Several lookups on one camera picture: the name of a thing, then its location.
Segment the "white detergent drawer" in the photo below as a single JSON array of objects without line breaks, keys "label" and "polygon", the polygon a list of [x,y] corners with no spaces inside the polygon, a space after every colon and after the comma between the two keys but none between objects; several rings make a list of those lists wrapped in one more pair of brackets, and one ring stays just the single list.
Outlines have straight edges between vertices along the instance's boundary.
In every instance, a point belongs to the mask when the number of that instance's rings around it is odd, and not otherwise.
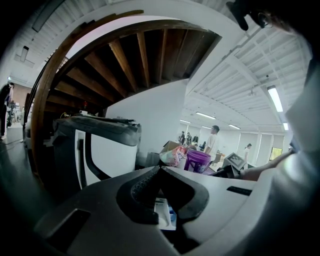
[{"label": "white detergent drawer", "polygon": [[163,231],[175,231],[177,228],[177,214],[166,198],[157,197],[154,212],[158,215],[158,227]]}]

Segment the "purple plastic tub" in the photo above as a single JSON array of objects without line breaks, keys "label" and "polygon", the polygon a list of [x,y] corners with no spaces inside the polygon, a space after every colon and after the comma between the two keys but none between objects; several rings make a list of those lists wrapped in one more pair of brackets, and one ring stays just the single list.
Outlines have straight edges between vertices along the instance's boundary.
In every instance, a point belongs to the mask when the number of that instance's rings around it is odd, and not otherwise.
[{"label": "purple plastic tub", "polygon": [[211,156],[202,151],[197,151],[189,149],[186,153],[186,162],[184,165],[184,170],[203,174],[209,167],[211,162]]}]

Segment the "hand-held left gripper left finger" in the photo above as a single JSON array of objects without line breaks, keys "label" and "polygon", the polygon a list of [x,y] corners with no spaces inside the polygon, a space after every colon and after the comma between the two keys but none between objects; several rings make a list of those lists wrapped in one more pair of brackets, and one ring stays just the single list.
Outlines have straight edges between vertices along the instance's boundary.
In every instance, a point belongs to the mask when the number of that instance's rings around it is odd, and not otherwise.
[{"label": "hand-held left gripper left finger", "polygon": [[68,256],[180,256],[147,207],[157,167],[85,187],[47,213],[35,232]]}]

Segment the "person's right forearm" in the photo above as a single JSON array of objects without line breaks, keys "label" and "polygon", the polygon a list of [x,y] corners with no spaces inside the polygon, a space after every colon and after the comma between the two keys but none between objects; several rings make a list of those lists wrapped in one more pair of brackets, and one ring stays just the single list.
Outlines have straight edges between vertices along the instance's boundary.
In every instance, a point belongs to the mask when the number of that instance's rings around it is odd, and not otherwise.
[{"label": "person's right forearm", "polygon": [[272,161],[266,163],[265,165],[245,169],[241,174],[241,179],[256,182],[259,179],[260,174],[262,172],[264,172],[268,169],[275,168],[281,161],[283,161],[288,156],[292,155],[294,152],[295,151],[293,149],[290,149],[289,151],[283,153],[282,155],[278,156],[277,158],[273,159]]}]

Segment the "pink detergent refill pouch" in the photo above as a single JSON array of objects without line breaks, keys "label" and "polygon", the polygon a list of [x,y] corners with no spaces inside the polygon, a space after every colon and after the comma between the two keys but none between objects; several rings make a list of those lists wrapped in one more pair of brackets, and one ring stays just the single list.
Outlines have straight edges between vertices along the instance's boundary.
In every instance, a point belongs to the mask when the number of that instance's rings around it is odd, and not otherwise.
[{"label": "pink detergent refill pouch", "polygon": [[177,167],[180,164],[181,159],[184,159],[187,155],[187,151],[187,148],[180,145],[174,149],[160,153],[159,158],[164,165]]}]

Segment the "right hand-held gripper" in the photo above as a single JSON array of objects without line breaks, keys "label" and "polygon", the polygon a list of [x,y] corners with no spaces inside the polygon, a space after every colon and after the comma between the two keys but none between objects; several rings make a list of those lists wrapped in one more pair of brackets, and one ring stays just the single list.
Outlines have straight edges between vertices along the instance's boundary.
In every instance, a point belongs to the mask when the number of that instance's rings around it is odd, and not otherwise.
[{"label": "right hand-held gripper", "polygon": [[240,179],[241,171],[244,169],[245,160],[236,153],[228,155],[215,173],[216,177],[228,179]]}]

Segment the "dark wooden shelf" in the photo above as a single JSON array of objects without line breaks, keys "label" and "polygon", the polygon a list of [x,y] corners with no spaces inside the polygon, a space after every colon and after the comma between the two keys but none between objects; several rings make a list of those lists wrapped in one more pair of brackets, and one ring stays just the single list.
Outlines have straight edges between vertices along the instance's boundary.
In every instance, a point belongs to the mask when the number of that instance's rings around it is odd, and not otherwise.
[{"label": "dark wooden shelf", "polygon": [[31,111],[30,163],[36,176],[50,122],[80,110],[102,114],[132,95],[189,79],[222,39],[178,19],[139,21],[104,32],[68,56],[72,47],[104,25],[142,14],[140,9],[113,13],[79,25],[44,65],[25,107]]}]

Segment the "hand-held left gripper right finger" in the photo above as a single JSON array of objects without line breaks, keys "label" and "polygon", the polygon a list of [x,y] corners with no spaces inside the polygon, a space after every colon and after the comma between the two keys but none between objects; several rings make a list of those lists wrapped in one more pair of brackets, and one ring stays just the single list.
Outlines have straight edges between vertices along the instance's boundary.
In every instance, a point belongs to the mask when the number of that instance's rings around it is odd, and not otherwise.
[{"label": "hand-held left gripper right finger", "polygon": [[174,245],[159,240],[160,256],[226,255],[256,226],[274,170],[257,181],[230,179],[162,167],[160,189],[177,215]]}]

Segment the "white black-trimmed appliance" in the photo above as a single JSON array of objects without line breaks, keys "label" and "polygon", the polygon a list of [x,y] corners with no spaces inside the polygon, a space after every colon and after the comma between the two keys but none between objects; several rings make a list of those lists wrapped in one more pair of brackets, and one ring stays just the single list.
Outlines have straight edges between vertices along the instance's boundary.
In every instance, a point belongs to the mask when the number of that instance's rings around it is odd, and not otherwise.
[{"label": "white black-trimmed appliance", "polygon": [[135,169],[142,127],[132,119],[77,115],[56,119],[53,131],[56,175],[67,195]]}]

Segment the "open cardboard box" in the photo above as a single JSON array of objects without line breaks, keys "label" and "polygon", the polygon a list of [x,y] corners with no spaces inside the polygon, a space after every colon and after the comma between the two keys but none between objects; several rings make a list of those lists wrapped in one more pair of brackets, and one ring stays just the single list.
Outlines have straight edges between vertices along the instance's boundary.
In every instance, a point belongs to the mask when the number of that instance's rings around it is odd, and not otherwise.
[{"label": "open cardboard box", "polygon": [[180,152],[183,155],[185,155],[187,153],[187,151],[188,151],[188,149],[186,147],[184,147],[183,145],[181,145],[175,141],[169,140],[163,146],[163,149],[161,150],[160,153],[162,154],[162,153],[172,152],[172,153],[176,154],[177,152]]}]

